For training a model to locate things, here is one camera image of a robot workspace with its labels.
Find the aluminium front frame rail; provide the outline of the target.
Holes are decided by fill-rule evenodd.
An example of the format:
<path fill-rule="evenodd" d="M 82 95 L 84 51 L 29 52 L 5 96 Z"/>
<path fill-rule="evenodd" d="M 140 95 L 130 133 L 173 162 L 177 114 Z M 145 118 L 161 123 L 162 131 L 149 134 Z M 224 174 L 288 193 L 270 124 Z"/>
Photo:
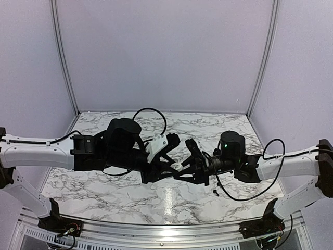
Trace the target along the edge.
<path fill-rule="evenodd" d="M 262 249 L 272 243 L 278 232 L 244 238 L 239 222 L 188 225 L 148 225 L 97 221 L 81 218 L 81 234 L 74 249 Z M 69 237 L 37 226 L 38 219 L 28 209 L 21 212 L 10 249 L 47 249 L 50 246 L 70 247 Z"/>

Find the right aluminium corner post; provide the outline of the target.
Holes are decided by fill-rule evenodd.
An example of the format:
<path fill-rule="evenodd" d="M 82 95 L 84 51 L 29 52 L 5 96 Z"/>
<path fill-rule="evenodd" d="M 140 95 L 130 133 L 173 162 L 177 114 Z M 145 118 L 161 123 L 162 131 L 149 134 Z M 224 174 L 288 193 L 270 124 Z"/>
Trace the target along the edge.
<path fill-rule="evenodd" d="M 268 61 L 270 58 L 270 54 L 273 48 L 274 44 L 274 38 L 276 34 L 276 27 L 278 24 L 278 16 L 279 16 L 279 7 L 280 7 L 280 1 L 279 0 L 273 0 L 272 1 L 272 10 L 271 10 L 271 15 L 270 15 L 270 21 L 268 25 L 268 31 L 267 31 L 267 36 L 265 40 L 265 46 L 264 46 L 264 51 L 259 67 L 259 71 L 256 77 L 254 89 L 250 98 L 250 102 L 248 105 L 248 109 L 246 112 L 246 116 L 248 119 L 252 116 L 252 113 L 254 111 L 256 102 L 258 100 L 259 94 L 260 94 L 260 89 L 263 84 L 263 80 L 265 77 L 265 71 L 268 65 Z"/>

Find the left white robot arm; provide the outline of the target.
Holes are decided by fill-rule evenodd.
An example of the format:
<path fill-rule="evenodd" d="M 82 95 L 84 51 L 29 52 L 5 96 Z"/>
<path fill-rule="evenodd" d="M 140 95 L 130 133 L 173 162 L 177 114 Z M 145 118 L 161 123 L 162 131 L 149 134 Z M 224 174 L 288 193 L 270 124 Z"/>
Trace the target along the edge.
<path fill-rule="evenodd" d="M 176 134 L 157 135 L 147 145 L 140 137 L 140 125 L 129 118 L 112 119 L 106 130 L 96 135 L 71 132 L 60 139 L 19 139 L 1 128 L 1 189 L 25 206 L 55 232 L 66 227 L 59 206 L 45 198 L 18 172 L 20 166 L 56 167 L 74 171 L 103 171 L 118 167 L 138 171 L 142 182 L 155 182 L 166 173 L 172 176 L 182 166 L 166 158 L 180 143 Z"/>

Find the aluminium corner post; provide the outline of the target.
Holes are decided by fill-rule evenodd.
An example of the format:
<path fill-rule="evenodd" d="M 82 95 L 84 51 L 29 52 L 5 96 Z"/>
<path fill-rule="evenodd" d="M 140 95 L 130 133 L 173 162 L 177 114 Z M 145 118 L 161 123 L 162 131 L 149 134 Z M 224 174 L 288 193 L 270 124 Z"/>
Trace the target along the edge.
<path fill-rule="evenodd" d="M 246 116 L 248 119 L 252 116 L 252 113 L 254 111 L 256 102 L 258 100 L 259 94 L 260 94 L 260 89 L 263 84 L 263 80 L 265 77 L 265 71 L 268 65 L 268 61 L 270 58 L 270 54 L 273 48 L 274 44 L 274 38 L 276 34 L 276 27 L 278 24 L 278 16 L 279 16 L 279 7 L 280 7 L 280 1 L 279 0 L 273 0 L 272 1 L 272 10 L 271 10 L 271 15 L 270 15 L 270 21 L 268 25 L 268 31 L 267 31 L 267 36 L 265 40 L 265 46 L 264 46 L 264 51 L 259 67 L 259 71 L 256 77 L 254 89 L 250 98 L 250 102 L 248 105 L 248 109 L 246 112 Z"/>
<path fill-rule="evenodd" d="M 66 90 L 68 92 L 69 101 L 73 112 L 76 116 L 80 114 L 79 106 L 75 97 L 74 87 L 72 85 L 70 71 L 67 64 L 65 49 L 62 40 L 61 34 L 61 26 L 60 26 L 60 18 L 59 18 L 59 10 L 58 10 L 58 3 L 55 0 L 50 0 L 50 13 L 53 23 L 53 30 L 55 35 L 55 42 L 56 42 L 56 50 L 58 53 L 58 58 L 60 62 L 60 69 L 63 75 L 63 79 L 65 82 Z"/>

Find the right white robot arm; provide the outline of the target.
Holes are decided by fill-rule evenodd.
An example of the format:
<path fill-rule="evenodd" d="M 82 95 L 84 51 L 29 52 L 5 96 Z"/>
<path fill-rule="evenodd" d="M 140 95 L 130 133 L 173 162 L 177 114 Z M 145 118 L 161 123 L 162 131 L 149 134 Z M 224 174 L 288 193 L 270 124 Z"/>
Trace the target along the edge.
<path fill-rule="evenodd" d="M 209 185 L 209 177 L 233 172 L 244 183 L 260 183 L 278 177 L 312 176 L 312 179 L 285 197 L 269 202 L 258 229 L 269 233 L 278 222 L 322 198 L 332 197 L 332 145 L 322 139 L 315 146 L 280 155 L 247 155 L 245 138 L 234 131 L 223 132 L 214 156 L 202 152 L 193 139 L 186 141 L 191 152 L 185 169 L 174 175 L 177 180 Z"/>

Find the left aluminium corner post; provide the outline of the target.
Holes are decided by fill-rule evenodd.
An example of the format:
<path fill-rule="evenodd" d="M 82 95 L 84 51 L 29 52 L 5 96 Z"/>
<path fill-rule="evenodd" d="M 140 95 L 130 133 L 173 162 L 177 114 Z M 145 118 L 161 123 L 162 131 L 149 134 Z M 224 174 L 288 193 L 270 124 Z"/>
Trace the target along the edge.
<path fill-rule="evenodd" d="M 61 26 L 60 26 L 60 18 L 59 18 L 59 10 L 58 10 L 58 3 L 55 0 L 50 0 L 50 13 L 53 23 L 53 30 L 55 35 L 55 42 L 56 42 L 56 50 L 58 53 L 58 58 L 60 62 L 60 69 L 63 75 L 63 79 L 65 82 L 66 90 L 68 92 L 69 101 L 73 112 L 76 116 L 80 114 L 79 106 L 75 97 L 74 87 L 72 85 L 70 71 L 67 64 L 65 49 L 62 40 L 61 34 Z"/>

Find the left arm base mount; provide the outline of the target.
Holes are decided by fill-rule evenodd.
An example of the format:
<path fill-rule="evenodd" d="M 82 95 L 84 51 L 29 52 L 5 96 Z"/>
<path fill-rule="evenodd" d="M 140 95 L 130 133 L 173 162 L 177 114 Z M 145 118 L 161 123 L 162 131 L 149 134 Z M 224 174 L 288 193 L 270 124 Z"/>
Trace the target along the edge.
<path fill-rule="evenodd" d="M 38 227 L 58 233 L 60 236 L 71 234 L 74 237 L 79 237 L 82 232 L 83 221 L 61 216 L 59 205 L 53 198 L 49 199 L 49 204 L 50 208 L 47 214 L 42 217 L 38 216 Z"/>

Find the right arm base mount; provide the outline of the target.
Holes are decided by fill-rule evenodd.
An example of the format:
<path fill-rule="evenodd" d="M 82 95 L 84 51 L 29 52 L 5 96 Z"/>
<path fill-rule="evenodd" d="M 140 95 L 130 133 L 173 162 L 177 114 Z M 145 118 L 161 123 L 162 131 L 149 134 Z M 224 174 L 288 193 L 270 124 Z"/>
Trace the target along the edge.
<path fill-rule="evenodd" d="M 264 211 L 262 218 L 241 222 L 239 232 L 244 239 L 275 233 L 285 229 L 282 219 L 278 218 L 274 212 L 274 205 L 277 198 L 270 201 Z"/>

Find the white earbud charging case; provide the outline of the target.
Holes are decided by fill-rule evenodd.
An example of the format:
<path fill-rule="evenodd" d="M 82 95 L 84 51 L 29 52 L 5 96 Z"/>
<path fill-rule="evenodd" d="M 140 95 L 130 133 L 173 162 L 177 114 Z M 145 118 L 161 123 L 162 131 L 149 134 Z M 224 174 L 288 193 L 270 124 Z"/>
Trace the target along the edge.
<path fill-rule="evenodd" d="M 178 172 L 183 170 L 183 165 L 177 159 L 170 165 L 170 167 Z"/>

